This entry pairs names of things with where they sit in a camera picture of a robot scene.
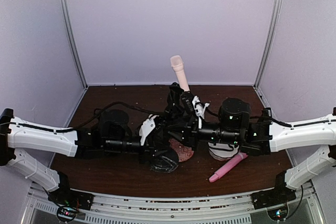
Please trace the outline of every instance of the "white bracket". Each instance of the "white bracket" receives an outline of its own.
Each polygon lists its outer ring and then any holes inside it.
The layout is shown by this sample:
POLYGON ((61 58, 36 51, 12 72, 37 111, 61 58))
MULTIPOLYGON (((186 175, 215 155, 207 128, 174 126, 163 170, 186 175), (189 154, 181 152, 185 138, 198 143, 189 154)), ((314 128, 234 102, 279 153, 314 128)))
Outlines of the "white bracket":
POLYGON ((139 130, 139 135, 141 136, 140 145, 143 146, 146 142, 146 138, 148 135, 155 129, 155 122, 154 119, 158 115, 150 115, 141 125, 139 130))
POLYGON ((200 100, 198 98, 198 96, 195 95, 192 103, 194 106, 194 110, 196 115, 198 116, 198 128, 201 129, 202 128, 202 120, 201 118, 204 118, 204 114, 205 114, 205 110, 207 107, 209 107, 210 103, 205 103, 204 106, 202 106, 200 103, 200 100))

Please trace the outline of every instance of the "aluminum frame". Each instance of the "aluminum frame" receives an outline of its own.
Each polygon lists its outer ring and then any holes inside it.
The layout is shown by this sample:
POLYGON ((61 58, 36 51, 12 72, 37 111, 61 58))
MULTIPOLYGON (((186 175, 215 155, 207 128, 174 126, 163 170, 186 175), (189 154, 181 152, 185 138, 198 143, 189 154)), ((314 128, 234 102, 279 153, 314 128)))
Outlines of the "aluminum frame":
POLYGON ((65 22, 65 25, 66 25, 67 37, 68 37, 68 40, 69 40, 69 45, 70 45, 72 57, 74 58, 73 60, 75 62, 75 67, 76 67, 76 70, 78 72, 78 75, 79 75, 81 84, 83 86, 83 89, 86 89, 88 87, 88 84, 86 82, 83 67, 80 63, 80 59, 79 59, 79 56, 78 56, 78 50, 77 50, 77 47, 76 47, 74 33, 72 31, 72 26, 71 26, 71 22, 70 22, 67 0, 60 0, 60 2, 61 2, 61 6, 62 6, 63 18, 64 18, 64 22, 65 22))
MULTIPOLYGON (((303 198, 310 203, 314 223, 324 224, 324 217, 312 183, 305 183, 303 188, 303 198)), ((251 214, 265 211, 265 209, 254 209, 251 193, 253 192, 192 198, 137 198, 93 193, 91 210, 81 210, 83 214, 76 220, 92 224, 166 224, 168 222, 216 224, 235 223, 234 220, 236 220, 236 223, 249 224, 251 223, 251 214)), ((301 190, 298 190, 296 194, 297 199, 292 202, 299 201, 301 190)), ((36 183, 32 183, 28 193, 28 202, 21 224, 31 223, 34 209, 53 215, 57 209, 52 202, 48 201, 41 186, 36 183)))
POLYGON ((273 6, 273 13, 272 13, 272 17, 271 17, 271 22, 269 25, 269 30, 268 30, 268 35, 267 35, 267 40, 266 40, 266 44, 265 44, 265 48, 264 48, 264 53, 263 53, 263 57, 260 63, 260 67, 258 70, 258 74, 257 74, 257 78, 256 81, 254 83, 254 87, 258 90, 261 80, 262 80, 262 76, 264 75, 265 72, 265 67, 266 67, 266 63, 271 51, 271 47, 272 47, 272 43, 274 40, 274 35, 275 35, 275 30, 276 30, 276 24, 279 20, 279 15, 280 15, 280 11, 281 11, 281 6, 282 6, 282 0, 274 0, 274 6, 273 6))

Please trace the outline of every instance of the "enclosure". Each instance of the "enclosure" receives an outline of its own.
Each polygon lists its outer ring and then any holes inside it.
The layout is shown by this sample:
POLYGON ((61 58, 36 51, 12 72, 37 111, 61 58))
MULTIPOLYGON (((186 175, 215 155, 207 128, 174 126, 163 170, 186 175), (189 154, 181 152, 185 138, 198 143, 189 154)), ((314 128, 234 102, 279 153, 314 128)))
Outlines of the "enclosure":
MULTIPOLYGON (((75 126, 118 100, 163 111, 169 85, 177 81, 170 57, 180 55, 191 91, 213 111, 236 97, 251 105, 252 115, 271 107, 284 122, 318 118, 336 106, 335 1, 0 0, 0 104, 24 120, 57 127, 75 126)), ((132 130, 147 117, 127 112, 132 130)), ((97 211, 78 223, 272 223, 266 209, 253 209, 249 194, 272 188, 277 174, 318 148, 248 157, 215 183, 207 178, 223 163, 206 145, 163 175, 134 155, 80 160, 27 151, 66 173, 74 189, 99 198, 97 211), (154 209, 154 198, 169 201, 163 208, 171 212, 156 219, 152 211, 127 210, 154 209), (239 198, 235 206, 231 200, 239 198), (174 199, 191 205, 175 207, 174 199), (125 210, 109 215, 100 204, 125 210)), ((9 167, 0 174, 2 223, 57 223, 36 184, 9 167)), ((330 168, 306 183, 302 204, 287 223, 334 223, 334 176, 330 168)), ((297 195, 292 210, 301 191, 297 195)))

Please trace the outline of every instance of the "metal corner post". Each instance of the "metal corner post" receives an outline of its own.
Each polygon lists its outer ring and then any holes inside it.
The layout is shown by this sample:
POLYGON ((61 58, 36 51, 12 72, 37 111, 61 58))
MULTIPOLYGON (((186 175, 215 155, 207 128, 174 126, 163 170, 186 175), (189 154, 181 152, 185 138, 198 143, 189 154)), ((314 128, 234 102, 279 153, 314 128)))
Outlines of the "metal corner post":
POLYGON ((278 22, 279 15, 280 15, 281 5, 282 5, 282 0, 274 0, 273 13, 272 13, 271 22, 269 25, 268 36, 267 36, 267 40, 266 40, 266 44, 264 48, 264 53, 262 55, 263 57, 262 57, 260 67, 258 70, 258 75, 254 83, 254 87, 257 90, 260 86, 262 76, 265 72, 266 63, 267 63, 267 60, 268 60, 268 57, 271 51, 271 47, 272 47, 272 43, 273 43, 273 39, 275 35, 276 24, 278 22))
POLYGON ((68 37, 68 40, 69 40, 72 56, 74 58, 73 60, 75 62, 75 66, 76 66, 78 75, 80 77, 80 81, 82 83, 83 89, 86 89, 88 87, 88 85, 87 85, 85 75, 84 75, 84 72, 83 72, 83 68, 82 68, 82 65, 80 63, 79 56, 78 56, 78 51, 77 51, 77 47, 76 47, 76 43, 75 43, 75 38, 74 38, 74 34, 73 34, 73 31, 72 31, 71 22, 70 22, 67 0, 60 0, 60 2, 61 2, 61 6, 62 6, 62 11, 63 11, 64 22, 65 22, 65 25, 66 25, 67 37, 68 37))

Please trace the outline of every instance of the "white arm cover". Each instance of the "white arm cover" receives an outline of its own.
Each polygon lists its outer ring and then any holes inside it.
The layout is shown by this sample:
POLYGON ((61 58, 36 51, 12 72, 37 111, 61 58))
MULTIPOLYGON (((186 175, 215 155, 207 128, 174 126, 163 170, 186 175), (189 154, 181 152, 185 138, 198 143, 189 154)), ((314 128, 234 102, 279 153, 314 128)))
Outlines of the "white arm cover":
POLYGON ((310 145, 336 144, 336 116, 328 114, 322 118, 292 122, 290 125, 306 124, 300 127, 283 127, 273 123, 269 127, 272 140, 269 141, 271 152, 279 152, 288 148, 310 145))
POLYGON ((287 170, 285 174, 286 186, 296 190, 303 183, 319 175, 326 168, 336 164, 336 160, 329 157, 329 146, 322 145, 313 155, 296 167, 287 170))
POLYGON ((47 191, 55 191, 59 188, 59 175, 55 170, 44 166, 23 149, 15 149, 14 154, 16 158, 10 160, 7 167, 12 167, 24 175, 25 179, 31 179, 47 191))
POLYGON ((64 130, 63 128, 50 127, 36 123, 24 121, 14 117, 9 128, 11 133, 8 134, 8 147, 10 148, 31 148, 41 151, 56 152, 68 157, 74 157, 77 151, 76 140, 77 132, 70 131, 67 133, 54 133, 43 130, 32 129, 29 127, 19 126, 18 124, 29 124, 38 127, 44 127, 51 130, 64 130))

